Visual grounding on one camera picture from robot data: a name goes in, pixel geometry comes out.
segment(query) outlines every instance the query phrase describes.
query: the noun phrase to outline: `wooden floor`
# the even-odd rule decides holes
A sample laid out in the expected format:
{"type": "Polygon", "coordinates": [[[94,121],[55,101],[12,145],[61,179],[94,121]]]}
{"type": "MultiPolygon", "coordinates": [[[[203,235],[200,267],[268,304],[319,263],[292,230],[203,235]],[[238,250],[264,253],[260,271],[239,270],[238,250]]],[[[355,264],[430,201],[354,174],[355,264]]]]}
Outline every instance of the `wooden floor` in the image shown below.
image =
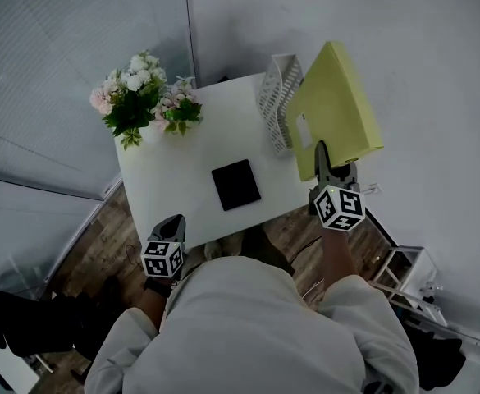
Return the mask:
{"type": "MultiPolygon", "coordinates": [[[[305,295],[311,308],[316,309],[324,294],[322,285],[316,285],[322,280],[320,241],[298,255],[296,253],[320,235],[318,219],[310,217],[307,208],[303,207],[265,222],[263,229],[292,263],[299,293],[305,295]]],[[[239,241],[239,236],[231,236],[221,243],[227,253],[238,254],[239,241]]],[[[385,258],[390,244],[366,218],[350,233],[350,247],[360,275],[369,279],[385,258]]],[[[137,263],[140,251],[125,189],[121,186],[67,255],[48,284],[48,290],[69,296],[85,291],[94,297],[107,277],[116,276],[123,288],[123,301],[131,307],[143,291],[144,275],[137,263]]],[[[83,371],[89,364],[88,360],[75,351],[43,356],[54,364],[55,370],[54,373],[43,372],[33,393],[83,392],[83,387],[71,377],[70,370],[83,371]]]]}

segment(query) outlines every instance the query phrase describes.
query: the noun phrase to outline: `white label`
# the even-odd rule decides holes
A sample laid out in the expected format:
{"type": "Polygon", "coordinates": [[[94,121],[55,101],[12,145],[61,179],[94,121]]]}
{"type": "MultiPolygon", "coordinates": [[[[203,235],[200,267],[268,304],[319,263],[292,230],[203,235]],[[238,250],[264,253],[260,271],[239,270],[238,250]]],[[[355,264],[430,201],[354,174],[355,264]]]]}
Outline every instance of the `white label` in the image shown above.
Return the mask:
{"type": "Polygon", "coordinates": [[[302,144],[302,149],[306,149],[313,145],[313,137],[309,131],[309,125],[305,120],[305,115],[301,113],[296,118],[296,128],[298,129],[299,141],[302,144]]]}

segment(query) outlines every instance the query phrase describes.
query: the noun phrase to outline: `shirt sleeve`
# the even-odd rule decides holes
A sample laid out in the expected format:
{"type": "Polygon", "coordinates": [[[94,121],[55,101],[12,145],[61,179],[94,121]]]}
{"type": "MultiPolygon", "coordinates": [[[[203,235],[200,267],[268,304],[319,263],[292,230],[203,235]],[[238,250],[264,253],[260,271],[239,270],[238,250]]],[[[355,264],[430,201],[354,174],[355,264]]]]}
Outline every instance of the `shirt sleeve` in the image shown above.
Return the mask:
{"type": "Polygon", "coordinates": [[[394,393],[418,393],[413,348],[384,294],[360,276],[327,289],[318,312],[348,328],[366,363],[366,383],[382,381],[394,393]]]}
{"type": "Polygon", "coordinates": [[[130,308],[121,314],[92,363],[85,394],[121,392],[126,370],[157,335],[158,330],[141,309],[130,308]]]}

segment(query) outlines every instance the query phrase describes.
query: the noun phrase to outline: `watch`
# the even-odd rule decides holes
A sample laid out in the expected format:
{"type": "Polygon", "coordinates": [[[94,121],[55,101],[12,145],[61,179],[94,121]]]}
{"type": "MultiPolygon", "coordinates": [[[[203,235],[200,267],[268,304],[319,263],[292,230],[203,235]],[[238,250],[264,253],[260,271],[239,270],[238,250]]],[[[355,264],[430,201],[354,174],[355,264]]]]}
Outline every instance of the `watch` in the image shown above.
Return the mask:
{"type": "Polygon", "coordinates": [[[147,280],[144,281],[144,288],[150,289],[151,291],[154,291],[165,298],[168,298],[172,292],[170,286],[163,285],[153,277],[147,277],[147,280]]]}

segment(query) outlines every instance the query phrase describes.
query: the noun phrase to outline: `person's left arm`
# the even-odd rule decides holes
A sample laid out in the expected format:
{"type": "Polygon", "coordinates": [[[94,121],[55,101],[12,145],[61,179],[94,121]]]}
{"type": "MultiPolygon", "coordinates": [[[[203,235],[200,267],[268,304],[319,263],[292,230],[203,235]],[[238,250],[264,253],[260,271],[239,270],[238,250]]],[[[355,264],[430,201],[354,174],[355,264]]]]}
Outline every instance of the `person's left arm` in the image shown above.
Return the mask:
{"type": "Polygon", "coordinates": [[[121,392],[125,372],[158,335],[167,296],[145,289],[137,308],[117,319],[92,363],[85,394],[121,392]]]}

